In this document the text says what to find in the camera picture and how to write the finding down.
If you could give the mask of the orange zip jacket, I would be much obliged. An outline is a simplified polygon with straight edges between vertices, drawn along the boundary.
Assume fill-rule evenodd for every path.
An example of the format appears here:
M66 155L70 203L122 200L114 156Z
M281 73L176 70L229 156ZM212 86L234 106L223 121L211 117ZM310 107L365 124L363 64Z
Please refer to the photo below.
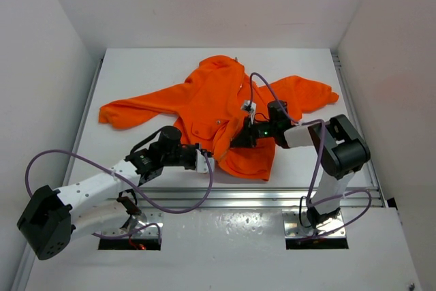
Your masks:
M249 81L242 64L219 55L201 61L181 84L103 105L98 121L129 129L159 114L175 114L174 126L181 130L182 142L201 144L213 153L218 167L234 177L268 181L276 150L272 138L251 149L230 148L247 116L243 102L250 99L262 115L267 114L269 102L285 101L291 118L299 121L304 113L336 103L339 95L329 85L300 76L259 87Z

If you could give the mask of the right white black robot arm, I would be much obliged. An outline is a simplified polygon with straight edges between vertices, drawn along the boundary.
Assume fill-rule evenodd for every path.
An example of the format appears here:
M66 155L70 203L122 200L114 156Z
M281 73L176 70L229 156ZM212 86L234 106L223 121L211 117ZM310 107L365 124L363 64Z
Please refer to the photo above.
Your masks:
M253 148L258 140L272 138L283 149L312 146L317 152L313 178L319 169L322 177L314 192L314 182L306 196L307 228L316 228L340 211L339 198L345 195L347 185L354 174L361 170L370 158L366 142L349 119L337 115L329 121L296 123L291 120L285 101L272 101L267 105L268 118L257 122L246 117L243 127L230 143L232 148Z

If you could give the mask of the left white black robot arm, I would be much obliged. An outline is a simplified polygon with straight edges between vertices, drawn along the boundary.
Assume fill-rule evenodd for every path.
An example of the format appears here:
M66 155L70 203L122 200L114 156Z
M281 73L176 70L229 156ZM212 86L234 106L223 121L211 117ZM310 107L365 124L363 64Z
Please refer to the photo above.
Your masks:
M162 174L165 167L180 167L212 176L215 160L201 144L183 144L182 133L174 126L164 126L132 147L128 155L111 168L105 168L80 155L67 155L84 161L101 172L64 187L44 185L32 190L30 168L25 171L25 186L30 201L17 227L39 260L48 260L82 236L94 234L104 239L102 231L120 225L123 234L117 240L139 232L134 223L142 211L137 196L165 213L184 211L167 209L151 200L140 186Z

